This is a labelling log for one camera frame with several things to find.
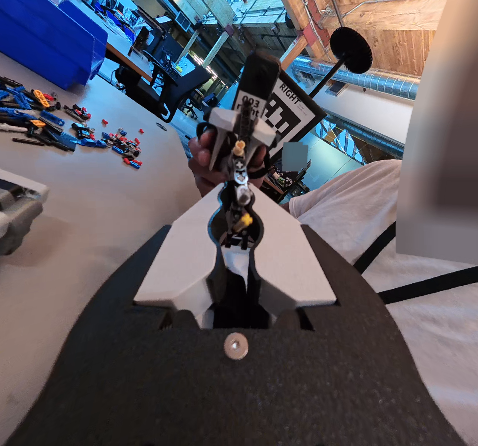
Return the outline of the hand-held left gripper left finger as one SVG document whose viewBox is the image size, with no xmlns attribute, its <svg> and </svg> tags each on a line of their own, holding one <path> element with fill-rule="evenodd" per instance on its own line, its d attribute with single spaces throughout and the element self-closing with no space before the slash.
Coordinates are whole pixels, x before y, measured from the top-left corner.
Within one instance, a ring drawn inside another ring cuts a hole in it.
<svg viewBox="0 0 478 446">
<path fill-rule="evenodd" d="M 219 209 L 217 186 L 173 222 L 134 302 L 140 306 L 188 310 L 200 327 L 211 325 L 207 314 L 213 300 L 206 279 L 217 257 L 208 224 Z"/>
</svg>

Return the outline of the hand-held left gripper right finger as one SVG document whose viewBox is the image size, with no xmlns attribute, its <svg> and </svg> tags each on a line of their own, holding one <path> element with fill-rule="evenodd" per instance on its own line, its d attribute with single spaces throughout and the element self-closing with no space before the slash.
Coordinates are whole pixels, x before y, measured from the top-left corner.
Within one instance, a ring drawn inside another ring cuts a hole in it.
<svg viewBox="0 0 478 446">
<path fill-rule="evenodd" d="M 262 225 L 253 252 L 259 304 L 275 318 L 287 310 L 334 304 L 337 298 L 301 223 L 263 192 L 254 196 L 252 209 Z"/>
</svg>

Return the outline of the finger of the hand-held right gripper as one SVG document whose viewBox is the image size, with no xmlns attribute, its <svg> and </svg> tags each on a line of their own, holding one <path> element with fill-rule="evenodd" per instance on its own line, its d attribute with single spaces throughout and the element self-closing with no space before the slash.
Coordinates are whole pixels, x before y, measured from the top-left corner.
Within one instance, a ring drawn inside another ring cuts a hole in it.
<svg viewBox="0 0 478 446">
<path fill-rule="evenodd" d="M 252 133 L 246 142 L 246 163 L 250 163 L 256 150 L 264 145 L 267 149 L 275 147 L 278 142 L 276 130 L 262 119 L 255 119 L 252 124 Z"/>
<path fill-rule="evenodd" d="M 220 155 L 223 144 L 226 142 L 230 147 L 227 154 L 240 155 L 240 142 L 238 141 L 239 111 L 228 110 L 224 108 L 213 108 L 209 117 L 209 123 L 216 130 L 216 137 L 212 147 L 208 169 L 212 171 L 218 159 L 224 157 Z"/>
</svg>

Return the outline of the small black lego assembly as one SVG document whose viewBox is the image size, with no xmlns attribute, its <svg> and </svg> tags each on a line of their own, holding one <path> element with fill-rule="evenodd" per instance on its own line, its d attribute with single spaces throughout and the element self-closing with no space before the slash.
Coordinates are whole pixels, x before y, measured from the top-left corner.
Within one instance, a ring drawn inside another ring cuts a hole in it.
<svg viewBox="0 0 478 446">
<path fill-rule="evenodd" d="M 227 203 L 225 218 L 227 223 L 226 239 L 224 246 L 231 247 L 231 241 L 240 238 L 240 248 L 248 248 L 249 227 L 253 218 L 249 213 L 249 204 L 252 201 L 252 191 L 248 186 L 248 167 L 246 156 L 253 131 L 251 120 L 253 101 L 246 99 L 242 102 L 233 132 L 228 135 L 231 147 L 228 156 L 228 182 L 226 185 Z"/>
</svg>

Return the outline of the grey black lego assembly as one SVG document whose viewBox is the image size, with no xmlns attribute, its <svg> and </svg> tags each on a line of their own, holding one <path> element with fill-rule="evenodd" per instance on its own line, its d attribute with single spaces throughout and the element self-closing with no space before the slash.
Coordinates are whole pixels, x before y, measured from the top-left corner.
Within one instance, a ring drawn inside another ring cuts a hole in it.
<svg viewBox="0 0 478 446">
<path fill-rule="evenodd" d="M 0 255 L 21 246 L 33 221 L 43 212 L 50 189 L 44 184 L 0 171 Z"/>
</svg>

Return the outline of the pile of mixed lego pieces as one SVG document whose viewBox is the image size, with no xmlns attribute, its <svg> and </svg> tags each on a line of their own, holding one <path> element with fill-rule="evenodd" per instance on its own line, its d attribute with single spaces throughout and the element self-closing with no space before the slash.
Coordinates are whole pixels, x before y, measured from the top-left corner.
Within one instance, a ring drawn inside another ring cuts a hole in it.
<svg viewBox="0 0 478 446">
<path fill-rule="evenodd" d="M 64 152 L 74 152 L 77 146 L 111 150 L 124 164 L 139 170 L 143 162 L 140 141 L 129 139 L 127 132 L 96 134 L 88 125 L 90 112 L 77 104 L 63 105 L 56 93 L 39 89 L 28 90 L 14 79 L 0 78 L 0 130 L 16 134 L 13 142 L 53 147 Z"/>
</svg>

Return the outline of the person's right hand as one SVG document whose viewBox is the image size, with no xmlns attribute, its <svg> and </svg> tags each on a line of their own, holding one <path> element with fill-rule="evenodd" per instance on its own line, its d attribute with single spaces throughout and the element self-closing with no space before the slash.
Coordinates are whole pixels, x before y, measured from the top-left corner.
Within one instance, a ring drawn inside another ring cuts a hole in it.
<svg viewBox="0 0 478 446">
<path fill-rule="evenodd" d="M 228 177 L 223 172 L 217 169 L 209 169 L 216 135 L 217 133 L 214 128 L 207 128 L 200 138 L 194 137 L 188 142 L 188 147 L 192 155 L 188 161 L 188 167 L 194 175 L 195 185 L 201 197 L 205 197 L 217 185 L 228 180 Z"/>
</svg>

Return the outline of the black office chair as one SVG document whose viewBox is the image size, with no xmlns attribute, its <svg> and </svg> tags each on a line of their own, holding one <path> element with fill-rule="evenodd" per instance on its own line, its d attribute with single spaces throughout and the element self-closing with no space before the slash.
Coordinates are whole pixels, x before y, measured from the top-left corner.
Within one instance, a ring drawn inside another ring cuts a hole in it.
<svg viewBox="0 0 478 446">
<path fill-rule="evenodd" d="M 177 109 L 190 94 L 211 79 L 211 73 L 199 66 L 177 80 L 167 78 L 160 93 L 130 67 L 118 67 L 115 77 L 124 86 L 126 96 L 165 123 L 170 123 Z"/>
</svg>

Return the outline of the black disc stand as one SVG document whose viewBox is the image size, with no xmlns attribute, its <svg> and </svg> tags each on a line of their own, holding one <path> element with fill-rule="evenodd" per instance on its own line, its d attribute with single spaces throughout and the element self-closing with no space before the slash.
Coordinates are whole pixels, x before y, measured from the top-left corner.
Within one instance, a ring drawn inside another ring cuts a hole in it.
<svg viewBox="0 0 478 446">
<path fill-rule="evenodd" d="M 342 66 L 357 74 L 367 72 L 372 66 L 373 54 L 368 42 L 352 28 L 337 28 L 331 35 L 330 48 L 338 61 L 309 94 L 311 98 L 314 98 Z"/>
</svg>

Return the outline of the wooden edged desk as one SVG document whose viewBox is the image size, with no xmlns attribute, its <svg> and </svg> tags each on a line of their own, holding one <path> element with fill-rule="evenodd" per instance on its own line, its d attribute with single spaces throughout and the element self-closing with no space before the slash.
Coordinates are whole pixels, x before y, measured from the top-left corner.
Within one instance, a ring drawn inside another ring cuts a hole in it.
<svg viewBox="0 0 478 446">
<path fill-rule="evenodd" d="M 87 7 L 85 3 L 75 0 L 72 3 L 93 22 L 106 30 L 108 36 L 106 49 L 111 59 L 117 58 L 120 65 L 126 65 L 148 82 L 152 81 L 153 69 L 146 55 L 135 50 L 126 37 L 119 34 L 118 29 L 114 29 L 107 21 L 98 16 L 92 8 Z"/>
</svg>

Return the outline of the blue plastic bin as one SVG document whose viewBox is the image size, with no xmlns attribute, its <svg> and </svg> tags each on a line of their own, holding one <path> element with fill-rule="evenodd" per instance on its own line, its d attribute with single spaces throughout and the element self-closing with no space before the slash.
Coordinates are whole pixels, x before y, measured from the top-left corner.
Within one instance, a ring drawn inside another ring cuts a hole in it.
<svg viewBox="0 0 478 446">
<path fill-rule="evenodd" d="M 81 0 L 0 0 L 0 50 L 69 89 L 99 72 L 108 34 Z"/>
</svg>

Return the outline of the silver ventilation duct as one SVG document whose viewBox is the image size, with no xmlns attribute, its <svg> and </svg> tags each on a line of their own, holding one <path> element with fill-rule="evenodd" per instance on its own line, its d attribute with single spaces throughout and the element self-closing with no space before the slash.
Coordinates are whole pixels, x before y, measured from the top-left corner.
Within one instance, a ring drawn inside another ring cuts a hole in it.
<svg viewBox="0 0 478 446">
<path fill-rule="evenodd" d="M 328 113 L 324 118 L 324 121 L 328 123 L 328 126 L 346 130 L 352 137 L 357 138 L 396 159 L 403 159 L 405 146 L 402 142 L 392 139 L 391 137 L 381 134 L 366 126 L 346 120 L 336 114 Z"/>
<path fill-rule="evenodd" d="M 300 55 L 291 64 L 299 72 L 323 78 L 334 65 L 327 62 L 316 61 Z M 418 92 L 421 77 L 414 74 L 392 72 L 379 68 L 370 68 L 365 73 L 352 73 L 340 67 L 332 79 L 345 84 L 359 86 L 387 95 L 414 101 Z"/>
</svg>

